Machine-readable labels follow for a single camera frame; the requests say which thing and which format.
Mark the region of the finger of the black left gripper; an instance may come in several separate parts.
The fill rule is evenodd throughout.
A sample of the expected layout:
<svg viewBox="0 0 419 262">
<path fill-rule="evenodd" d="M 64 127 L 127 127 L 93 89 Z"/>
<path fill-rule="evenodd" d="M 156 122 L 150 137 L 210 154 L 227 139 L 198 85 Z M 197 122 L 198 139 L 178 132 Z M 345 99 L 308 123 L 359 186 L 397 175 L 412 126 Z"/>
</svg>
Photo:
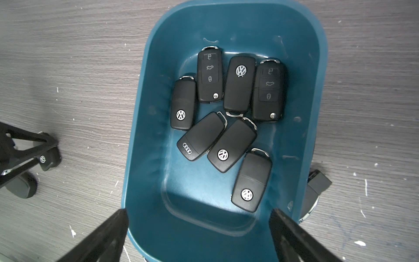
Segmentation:
<svg viewBox="0 0 419 262">
<path fill-rule="evenodd" d="M 32 147 L 18 149 L 17 140 L 30 141 Z M 36 165 L 48 171 L 59 165 L 58 140 L 48 133 L 34 133 L 1 123 L 1 187 L 5 187 Z"/>
</svg>

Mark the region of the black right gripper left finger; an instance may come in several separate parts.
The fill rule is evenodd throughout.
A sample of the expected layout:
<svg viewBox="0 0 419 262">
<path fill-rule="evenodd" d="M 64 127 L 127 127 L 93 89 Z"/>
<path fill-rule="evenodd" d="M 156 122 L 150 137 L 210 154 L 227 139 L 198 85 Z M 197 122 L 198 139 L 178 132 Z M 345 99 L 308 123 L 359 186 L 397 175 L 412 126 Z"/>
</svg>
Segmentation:
<svg viewBox="0 0 419 262">
<path fill-rule="evenodd" d="M 119 262 L 127 236 L 126 209 L 117 210 L 97 229 L 59 259 L 60 262 Z"/>
</svg>

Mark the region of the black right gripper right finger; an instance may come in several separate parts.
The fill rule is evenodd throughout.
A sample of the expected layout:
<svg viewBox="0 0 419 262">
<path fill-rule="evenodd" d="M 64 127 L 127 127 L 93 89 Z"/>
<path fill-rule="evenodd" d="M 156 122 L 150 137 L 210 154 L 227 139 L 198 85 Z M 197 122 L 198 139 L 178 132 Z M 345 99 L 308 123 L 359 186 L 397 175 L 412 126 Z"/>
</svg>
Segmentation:
<svg viewBox="0 0 419 262">
<path fill-rule="evenodd" d="M 272 210 L 269 228 L 280 262 L 341 261 L 280 209 Z"/>
</svg>

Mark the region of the black Audi car key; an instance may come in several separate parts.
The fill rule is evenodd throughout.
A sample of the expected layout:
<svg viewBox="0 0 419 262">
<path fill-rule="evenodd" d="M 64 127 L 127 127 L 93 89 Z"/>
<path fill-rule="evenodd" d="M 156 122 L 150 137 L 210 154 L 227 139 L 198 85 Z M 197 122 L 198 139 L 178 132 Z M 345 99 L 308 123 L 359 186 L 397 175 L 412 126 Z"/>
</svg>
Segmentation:
<svg viewBox="0 0 419 262">
<path fill-rule="evenodd" d="M 195 161 L 214 145 L 227 125 L 228 121 L 221 111 L 211 112 L 181 137 L 177 148 L 187 160 Z"/>
</svg>

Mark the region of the black VW car key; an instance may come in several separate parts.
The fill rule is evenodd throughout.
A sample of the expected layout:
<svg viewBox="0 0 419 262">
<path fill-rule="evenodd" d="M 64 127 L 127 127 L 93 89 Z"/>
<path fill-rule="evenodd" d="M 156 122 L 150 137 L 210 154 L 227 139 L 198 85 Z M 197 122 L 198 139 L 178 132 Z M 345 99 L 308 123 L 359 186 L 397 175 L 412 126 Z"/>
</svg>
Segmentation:
<svg viewBox="0 0 419 262">
<path fill-rule="evenodd" d="M 252 56 L 239 55 L 230 59 L 223 103 L 227 114 L 239 117 L 248 111 L 253 94 L 255 70 L 256 59 Z"/>
</svg>

